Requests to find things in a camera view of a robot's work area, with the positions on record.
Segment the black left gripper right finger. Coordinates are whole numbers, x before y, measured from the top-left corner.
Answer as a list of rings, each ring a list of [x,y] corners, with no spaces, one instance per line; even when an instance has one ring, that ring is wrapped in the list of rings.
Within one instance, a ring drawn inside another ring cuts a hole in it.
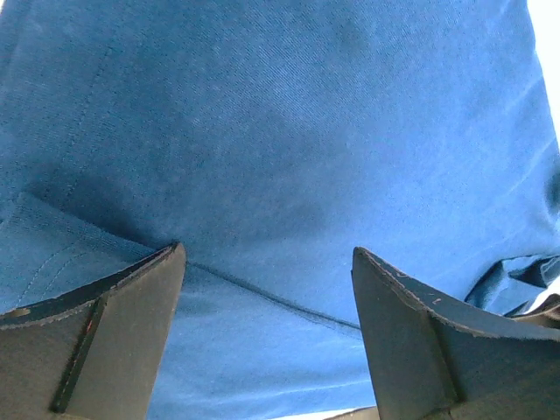
[[[365,248],[353,252],[352,280],[380,418],[558,418],[558,295],[502,317]]]

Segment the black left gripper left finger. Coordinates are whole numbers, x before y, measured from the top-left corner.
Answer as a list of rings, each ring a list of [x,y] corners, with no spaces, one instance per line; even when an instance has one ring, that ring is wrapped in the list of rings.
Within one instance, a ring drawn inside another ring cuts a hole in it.
[[[3,419],[144,419],[179,299],[174,243],[1,316]]]

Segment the dark blue t-shirt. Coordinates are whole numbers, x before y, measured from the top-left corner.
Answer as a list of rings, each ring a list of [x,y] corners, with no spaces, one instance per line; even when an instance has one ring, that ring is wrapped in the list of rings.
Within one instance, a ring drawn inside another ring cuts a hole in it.
[[[7,1],[1,308],[180,242],[151,419],[369,405],[355,248],[496,314],[559,276],[524,1]]]

